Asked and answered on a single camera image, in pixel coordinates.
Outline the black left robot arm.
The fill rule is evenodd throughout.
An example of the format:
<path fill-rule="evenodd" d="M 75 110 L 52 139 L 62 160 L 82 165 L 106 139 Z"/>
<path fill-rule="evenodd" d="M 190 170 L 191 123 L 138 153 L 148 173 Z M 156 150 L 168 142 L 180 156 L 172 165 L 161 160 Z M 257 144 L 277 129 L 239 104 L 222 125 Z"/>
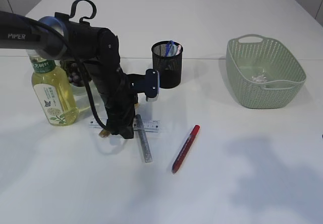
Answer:
<path fill-rule="evenodd" d="M 136 93 L 120 65 L 118 37 L 107 28 L 90 27 L 68 19 L 62 24 L 64 34 L 44 22 L 1 12 L 1 48 L 35 50 L 47 60 L 74 60 L 97 123 L 112 135 L 132 139 Z M 97 114 L 87 75 L 102 98 L 106 123 Z"/>

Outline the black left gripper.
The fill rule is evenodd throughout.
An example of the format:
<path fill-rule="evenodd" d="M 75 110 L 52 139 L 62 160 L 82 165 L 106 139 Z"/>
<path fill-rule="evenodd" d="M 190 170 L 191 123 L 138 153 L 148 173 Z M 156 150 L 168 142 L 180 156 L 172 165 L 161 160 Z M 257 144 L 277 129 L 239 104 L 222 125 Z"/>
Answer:
<path fill-rule="evenodd" d="M 107 121 L 104 129 L 112 135 L 120 135 L 124 139 L 133 139 L 133 119 L 135 115 L 134 100 L 107 100 L 104 103 Z"/>

